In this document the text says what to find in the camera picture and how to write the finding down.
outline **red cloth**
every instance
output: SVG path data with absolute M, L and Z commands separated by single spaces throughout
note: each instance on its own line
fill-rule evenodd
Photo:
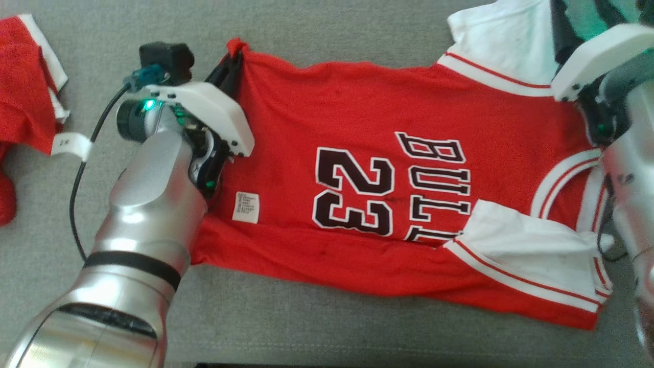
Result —
M 0 20 L 0 163 L 15 143 L 50 154 L 56 120 L 48 87 L 57 90 L 25 24 L 17 16 Z M 0 170 L 0 226 L 15 212 L 13 184 Z
M 577 155 L 594 151 L 571 104 L 497 90 L 439 64 L 299 69 L 239 39 L 228 49 L 243 53 L 237 101 L 256 146 L 226 165 L 222 203 L 203 220 L 194 263 L 593 327 L 596 310 L 526 295 L 440 246 L 477 199 L 529 214 L 557 164 L 570 166 L 564 178 L 595 161 Z M 546 191 L 556 198 L 550 219 L 576 227 L 587 178 Z M 232 219 L 238 192 L 259 196 L 258 223 Z M 416 200 L 430 202 L 416 212 Z M 407 242 L 412 229 L 420 236 Z

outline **clothing label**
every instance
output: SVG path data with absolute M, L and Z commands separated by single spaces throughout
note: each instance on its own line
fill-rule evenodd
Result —
M 51 155 L 58 153 L 72 153 L 82 159 L 83 162 L 88 160 L 93 143 L 84 135 L 79 133 L 59 133 L 54 136 L 52 141 Z
M 232 220 L 246 223 L 259 222 L 259 194 L 236 192 Z

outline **white trim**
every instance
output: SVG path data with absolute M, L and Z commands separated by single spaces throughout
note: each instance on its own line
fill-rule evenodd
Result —
M 529 86 L 523 86 L 521 84 L 509 81 L 508 79 L 501 78 L 495 74 L 489 73 L 485 70 L 474 67 L 447 54 L 441 56 L 436 63 L 452 69 L 453 71 L 456 71 L 457 73 L 481 84 L 510 94 L 528 97 L 552 96 L 552 91 L 549 88 L 533 88 Z
M 61 102 L 55 95 L 52 88 L 48 87 L 48 94 L 50 95 L 50 101 L 52 102 L 52 107 L 54 108 L 54 118 L 59 124 L 66 123 L 66 119 L 71 115 L 70 110 L 66 110 L 61 106 Z
M 593 272 L 593 274 L 597 277 L 597 287 L 601 287 L 602 290 L 599 290 L 605 294 L 611 295 L 611 292 L 613 291 L 613 282 L 609 278 L 609 275 L 606 273 L 606 268 L 604 268 L 604 260 L 602 260 L 602 256 L 598 253 L 598 255 L 594 256 L 595 259 L 597 259 L 597 264 L 599 265 L 600 269 L 600 274 L 597 274 L 597 272 Z
M 581 209 L 577 218 L 577 231 L 593 231 L 595 229 L 595 215 L 598 206 L 600 206 L 600 211 L 603 208 L 601 205 L 603 183 L 604 170 L 601 165 L 597 165 L 591 169 L 586 180 L 586 187 L 583 190 L 583 198 L 581 199 Z
M 598 232 L 600 230 L 600 224 L 602 223 L 602 218 L 604 211 L 606 210 L 606 204 L 608 202 L 609 192 L 602 186 L 602 193 L 600 194 L 600 200 L 597 203 L 597 218 L 593 224 L 591 231 Z
M 608 300 L 607 297 L 603 297 L 603 296 L 601 296 L 601 295 L 597 295 L 597 299 L 598 299 L 598 301 L 600 302 L 600 304 L 604 304 L 604 303 L 606 303 L 606 301 Z
M 57 55 L 54 53 L 54 50 L 52 50 L 52 47 L 43 35 L 43 32 L 41 32 L 37 24 L 34 22 L 32 14 L 21 14 L 18 18 L 23 22 L 34 42 L 41 47 L 43 59 L 45 59 L 45 64 L 48 66 L 48 71 L 50 72 L 52 81 L 57 87 L 57 91 L 60 91 L 68 81 L 68 76 L 66 75 L 66 72 L 63 71 L 63 67 L 59 62 Z
M 488 276 L 489 278 L 492 278 L 493 280 L 500 282 L 503 285 L 506 285 L 508 287 L 511 287 L 513 289 L 516 289 L 517 291 L 520 291 L 522 293 L 526 293 L 528 295 L 531 295 L 533 297 L 545 299 L 548 301 L 553 301 L 555 303 L 560 303 L 568 306 L 572 306 L 574 308 L 579 308 L 582 310 L 586 310 L 588 312 L 592 313 L 597 313 L 599 305 L 596 303 L 592 303 L 590 301 L 580 299 L 573 297 L 571 295 L 563 294 L 563 293 L 558 293 L 556 291 L 550 290 L 550 289 L 545 289 L 542 287 L 538 287 L 534 284 L 530 284 L 527 282 L 524 282 L 522 280 L 519 280 L 517 278 L 512 278 L 508 275 L 505 275 L 491 267 L 488 267 L 484 265 L 483 263 L 479 262 L 475 257 L 472 257 L 465 249 L 463 249 L 460 245 L 458 245 L 454 241 L 447 242 L 444 245 L 445 248 L 447 248 L 449 251 L 454 253 L 461 261 L 464 261 L 467 265 L 471 266 L 474 268 L 476 271 Z M 470 246 L 467 246 L 468 249 L 473 251 L 473 249 Z M 482 259 L 484 262 L 502 269 L 506 270 L 505 267 L 500 267 L 500 265 L 497 265 L 495 262 L 491 261 L 490 259 L 484 257 L 483 255 L 479 254 L 478 252 L 474 252 L 477 257 Z M 583 295 L 584 297 L 592 300 L 596 300 L 599 302 L 600 296 L 597 294 L 593 294 L 592 296 L 588 295 Z
M 554 168 L 547 173 L 545 179 L 541 181 L 536 190 L 536 194 L 532 200 L 530 216 L 546 219 L 549 215 L 552 203 L 559 195 L 561 188 L 563 188 L 571 178 L 581 171 L 597 165 L 597 159 L 599 157 L 600 150 L 591 149 L 572 155 L 554 166 Z M 586 164 L 578 166 L 575 170 L 572 170 L 572 168 L 584 162 L 586 162 Z M 540 215 L 541 209 L 545 209 L 543 216 Z

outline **jersey hem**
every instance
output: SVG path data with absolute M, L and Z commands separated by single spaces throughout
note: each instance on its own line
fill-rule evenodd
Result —
M 506 270 L 505 267 L 498 265 L 483 254 L 474 251 L 472 247 L 465 245 L 458 239 L 446 243 L 444 247 L 476 271 L 532 297 L 564 304 L 591 313 L 598 312 L 599 306 L 601 305 L 601 298 L 604 298 L 604 300 L 608 298 L 608 295 L 606 294 L 605 296 L 598 295 L 597 290 L 594 290 L 592 295 L 582 295 L 580 293 L 563 290 L 559 287 L 529 280 L 528 278 Z

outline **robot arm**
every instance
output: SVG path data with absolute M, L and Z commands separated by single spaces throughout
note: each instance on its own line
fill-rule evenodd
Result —
M 153 99 L 119 108 L 121 135 L 145 142 L 113 187 L 72 288 L 28 325 L 4 367 L 163 366 L 166 314 L 222 165 L 254 147 L 219 80 L 185 79 L 148 85 Z
M 552 0 L 555 51 L 564 64 L 551 88 L 557 100 L 575 101 L 589 137 L 603 149 L 613 220 L 637 280 L 636 330 L 654 358 L 654 1 L 640 3 L 640 24 L 607 21 L 610 29 L 575 45 L 575 36 L 561 35 L 572 29 L 565 6 Z

